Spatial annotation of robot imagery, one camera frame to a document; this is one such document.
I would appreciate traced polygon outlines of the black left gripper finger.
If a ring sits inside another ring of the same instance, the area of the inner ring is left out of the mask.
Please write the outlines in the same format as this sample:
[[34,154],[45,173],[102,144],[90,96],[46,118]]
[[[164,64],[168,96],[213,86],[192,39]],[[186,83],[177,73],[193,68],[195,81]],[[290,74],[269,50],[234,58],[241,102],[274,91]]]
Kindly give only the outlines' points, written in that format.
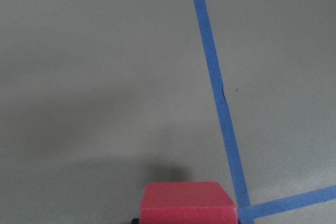
[[133,218],[131,221],[131,224],[139,224],[139,223],[140,223],[139,218]]

